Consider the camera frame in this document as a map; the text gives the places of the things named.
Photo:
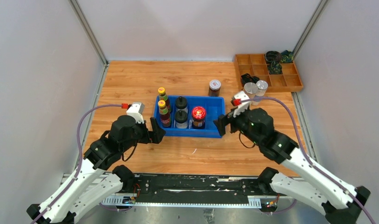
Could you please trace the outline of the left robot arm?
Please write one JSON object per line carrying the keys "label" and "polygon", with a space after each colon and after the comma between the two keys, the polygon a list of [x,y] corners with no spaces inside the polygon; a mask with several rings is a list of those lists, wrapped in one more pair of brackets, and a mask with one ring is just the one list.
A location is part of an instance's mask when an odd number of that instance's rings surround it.
{"label": "left robot arm", "polygon": [[155,118],[151,118],[152,131],[145,123],[138,123],[132,116],[122,115],[105,131],[100,139],[93,142],[85,152],[77,168],[59,189],[41,204],[32,204],[27,214],[34,224],[75,224],[89,210],[111,194],[131,192],[134,188],[134,174],[124,165],[93,187],[87,188],[122,158],[125,151],[136,148],[137,144],[158,144],[166,131]]}

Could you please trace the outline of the sauce bottle yellow cap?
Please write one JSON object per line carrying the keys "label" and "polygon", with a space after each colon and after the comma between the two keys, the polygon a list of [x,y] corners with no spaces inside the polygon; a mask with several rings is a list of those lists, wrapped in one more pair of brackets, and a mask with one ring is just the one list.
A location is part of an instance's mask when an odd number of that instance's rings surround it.
{"label": "sauce bottle yellow cap", "polygon": [[172,109],[171,109],[171,105],[170,105],[170,99],[169,99],[169,97],[165,91],[165,88],[159,87],[158,88],[158,94],[159,94],[159,100],[165,101],[165,104],[166,104],[168,111],[171,112]]}
{"label": "sauce bottle yellow cap", "polygon": [[170,127],[172,124],[172,120],[171,120],[169,109],[164,100],[158,101],[158,111],[159,111],[159,117],[160,117],[162,126]]}

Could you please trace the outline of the black cap spice shaker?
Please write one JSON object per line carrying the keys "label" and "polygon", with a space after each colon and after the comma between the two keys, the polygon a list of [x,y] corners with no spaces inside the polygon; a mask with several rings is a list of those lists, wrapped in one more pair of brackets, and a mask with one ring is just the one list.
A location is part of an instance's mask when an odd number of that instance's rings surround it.
{"label": "black cap spice shaker", "polygon": [[188,101],[185,97],[179,96],[175,100],[176,111],[184,111],[188,113]]}
{"label": "black cap spice shaker", "polygon": [[188,114],[183,110],[178,110],[174,117],[175,127],[179,129],[188,128]]}

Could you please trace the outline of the blue plastic divided bin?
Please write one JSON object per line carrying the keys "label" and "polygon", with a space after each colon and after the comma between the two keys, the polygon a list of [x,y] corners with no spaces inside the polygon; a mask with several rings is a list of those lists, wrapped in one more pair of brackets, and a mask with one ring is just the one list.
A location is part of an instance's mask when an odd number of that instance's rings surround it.
{"label": "blue plastic divided bin", "polygon": [[[163,127],[160,119],[160,114],[158,111],[158,101],[159,96],[156,96],[155,109],[153,116],[156,118],[157,123],[166,131],[166,136],[174,137],[200,137],[200,138],[220,138],[219,132],[216,125],[213,123],[214,120],[225,114],[225,101],[222,97],[207,97],[207,96],[184,96],[187,99],[188,108],[188,126],[186,129],[177,128],[174,120],[174,115],[176,112],[176,106],[174,105],[175,100],[178,98],[177,95],[168,96],[170,99],[170,105],[172,109],[172,124],[169,127]],[[206,110],[205,127],[202,129],[193,129],[192,127],[192,109],[196,106],[202,106]]]}

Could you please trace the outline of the white lid sauce jar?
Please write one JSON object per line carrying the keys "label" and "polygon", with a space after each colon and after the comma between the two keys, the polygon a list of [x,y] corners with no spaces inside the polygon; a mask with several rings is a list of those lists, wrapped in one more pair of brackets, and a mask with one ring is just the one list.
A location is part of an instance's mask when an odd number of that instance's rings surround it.
{"label": "white lid sauce jar", "polygon": [[220,94],[220,89],[221,89],[221,82],[217,79],[211,80],[209,82],[208,96],[218,97]]}

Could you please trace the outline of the red lid sauce jar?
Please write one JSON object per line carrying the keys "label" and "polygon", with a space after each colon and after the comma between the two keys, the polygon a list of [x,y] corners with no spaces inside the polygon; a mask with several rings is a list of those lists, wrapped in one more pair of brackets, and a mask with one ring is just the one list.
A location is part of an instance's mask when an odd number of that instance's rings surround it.
{"label": "red lid sauce jar", "polygon": [[202,106],[196,106],[191,111],[192,116],[192,128],[193,129],[204,129],[205,128],[205,119],[206,119],[206,110]]}

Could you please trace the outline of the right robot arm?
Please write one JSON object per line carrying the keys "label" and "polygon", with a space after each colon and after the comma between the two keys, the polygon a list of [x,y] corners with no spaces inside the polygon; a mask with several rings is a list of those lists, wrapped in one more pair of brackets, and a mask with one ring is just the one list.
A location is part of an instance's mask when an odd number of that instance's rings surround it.
{"label": "right robot arm", "polygon": [[214,120],[221,136],[230,125],[231,132],[246,136],[268,159],[296,172],[304,182],[298,182],[281,172],[265,168],[259,176],[258,189],[264,195],[273,191],[290,196],[319,211],[330,224],[355,224],[370,196],[370,191],[355,187],[336,177],[303,152],[287,135],[276,131],[274,121],[261,108],[232,110]]}

